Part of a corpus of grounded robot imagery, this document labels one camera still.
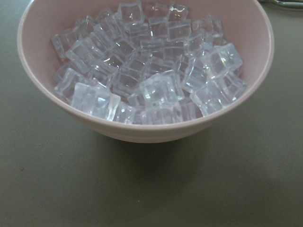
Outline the pink bowl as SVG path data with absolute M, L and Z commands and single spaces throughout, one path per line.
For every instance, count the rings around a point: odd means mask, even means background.
M 199 19 L 209 14 L 220 17 L 224 36 L 243 58 L 240 77 L 246 81 L 244 93 L 230 106 L 206 117 L 168 125 L 132 125 L 109 122 L 69 106 L 54 92 L 53 75 L 60 67 L 50 39 L 70 28 L 76 19 L 96 16 L 103 8 L 115 8 L 116 0 L 33 0 L 18 27 L 17 44 L 21 63 L 34 85 L 55 105 L 83 125 L 105 136 L 136 143 L 160 143 L 193 135 L 232 113 L 259 88 L 274 56 L 274 35 L 264 9 L 256 0 L 183 0 L 188 16 Z

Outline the clear ice cube pile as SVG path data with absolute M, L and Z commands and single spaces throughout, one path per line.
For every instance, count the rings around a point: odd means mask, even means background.
M 150 0 L 103 9 L 51 38 L 64 64 L 55 93 L 73 108 L 112 122 L 174 124 L 235 102 L 247 85 L 243 60 L 222 21 L 192 21 L 188 8 Z

